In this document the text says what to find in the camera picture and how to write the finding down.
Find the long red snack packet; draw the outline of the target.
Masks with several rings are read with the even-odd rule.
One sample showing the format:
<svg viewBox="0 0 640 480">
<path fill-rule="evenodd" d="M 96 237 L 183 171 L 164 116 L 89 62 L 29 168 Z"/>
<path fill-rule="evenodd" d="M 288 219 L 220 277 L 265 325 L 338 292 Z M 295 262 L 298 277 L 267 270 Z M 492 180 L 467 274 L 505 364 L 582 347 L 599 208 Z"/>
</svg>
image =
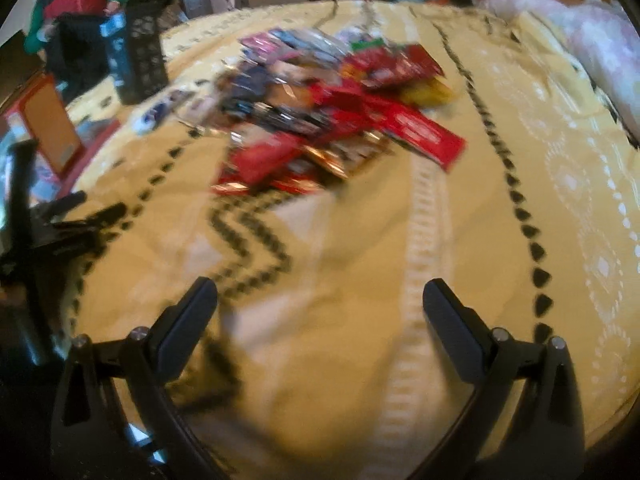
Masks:
<svg viewBox="0 0 640 480">
<path fill-rule="evenodd" d="M 466 142 L 420 110 L 386 99 L 367 99 L 363 104 L 372 125 L 413 151 L 431 159 L 448 172 L 462 155 Z"/>
</svg>

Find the red upright carton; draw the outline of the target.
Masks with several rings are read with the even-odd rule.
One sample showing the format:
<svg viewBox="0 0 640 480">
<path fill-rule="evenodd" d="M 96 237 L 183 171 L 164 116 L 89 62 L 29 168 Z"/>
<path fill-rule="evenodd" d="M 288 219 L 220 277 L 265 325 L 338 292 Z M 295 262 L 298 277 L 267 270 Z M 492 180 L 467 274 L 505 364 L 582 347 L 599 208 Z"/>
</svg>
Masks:
<svg viewBox="0 0 640 480">
<path fill-rule="evenodd" d="M 49 74 L 35 74 L 15 90 L 1 104 L 1 117 L 17 139 L 38 142 L 38 153 L 60 180 L 68 177 L 84 154 L 85 148 Z"/>
</svg>

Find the black shaver box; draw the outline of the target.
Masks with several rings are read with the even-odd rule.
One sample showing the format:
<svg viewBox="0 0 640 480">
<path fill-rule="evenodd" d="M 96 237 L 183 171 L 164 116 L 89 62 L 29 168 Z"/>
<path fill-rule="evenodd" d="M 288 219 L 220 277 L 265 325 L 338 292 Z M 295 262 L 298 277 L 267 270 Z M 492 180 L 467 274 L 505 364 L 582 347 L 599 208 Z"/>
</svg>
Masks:
<svg viewBox="0 0 640 480">
<path fill-rule="evenodd" d="M 139 104 L 168 85 L 159 15 L 155 2 L 140 2 L 113 14 L 100 26 L 108 69 L 124 105 Z"/>
</svg>

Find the yellow patterned bed cover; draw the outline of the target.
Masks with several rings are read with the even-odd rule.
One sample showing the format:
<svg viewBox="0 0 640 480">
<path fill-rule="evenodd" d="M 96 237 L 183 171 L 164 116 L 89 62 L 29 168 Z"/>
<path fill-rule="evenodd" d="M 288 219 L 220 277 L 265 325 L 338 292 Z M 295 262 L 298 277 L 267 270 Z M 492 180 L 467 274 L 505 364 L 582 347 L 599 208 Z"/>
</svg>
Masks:
<svg viewBox="0 0 640 480">
<path fill-rule="evenodd" d="M 486 324 L 566 340 L 597 443 L 639 396 L 639 153 L 562 32 L 533 13 L 268 6 L 166 32 L 172 82 L 209 84 L 274 26 L 423 44 L 454 88 L 433 118 L 461 157 L 444 171 L 395 144 L 318 193 L 219 198 L 227 137 L 175 120 L 138 136 L 104 81 L 70 114 L 122 128 L 78 186 L 85 212 L 128 212 L 70 276 L 61 336 L 122 338 L 209 276 L 218 313 L 169 390 L 228 471 L 402 479 L 471 392 L 425 323 L 423 286 L 442 278 Z"/>
</svg>

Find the yellow snack packet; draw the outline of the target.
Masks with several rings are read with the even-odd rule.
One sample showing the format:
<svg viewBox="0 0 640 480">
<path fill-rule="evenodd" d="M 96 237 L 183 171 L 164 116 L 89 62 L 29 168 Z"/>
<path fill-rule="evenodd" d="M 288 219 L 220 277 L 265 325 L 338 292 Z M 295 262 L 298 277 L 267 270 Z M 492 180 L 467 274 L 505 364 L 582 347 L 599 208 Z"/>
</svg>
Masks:
<svg viewBox="0 0 640 480">
<path fill-rule="evenodd" d="M 399 93 L 401 102 L 416 108 L 442 106 L 453 98 L 454 92 L 440 77 L 412 82 L 402 88 Z"/>
</svg>

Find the pink floral quilt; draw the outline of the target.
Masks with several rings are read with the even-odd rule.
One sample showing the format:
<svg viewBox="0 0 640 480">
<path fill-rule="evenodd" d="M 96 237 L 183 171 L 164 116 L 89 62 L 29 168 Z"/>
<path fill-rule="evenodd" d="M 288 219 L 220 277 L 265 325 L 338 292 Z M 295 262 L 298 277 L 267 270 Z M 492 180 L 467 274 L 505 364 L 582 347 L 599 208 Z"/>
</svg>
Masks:
<svg viewBox="0 0 640 480">
<path fill-rule="evenodd" d="M 624 12 L 602 0 L 568 6 L 558 0 L 474 0 L 512 21 L 528 12 L 560 34 L 567 52 L 613 103 L 631 137 L 639 140 L 639 34 Z"/>
</svg>

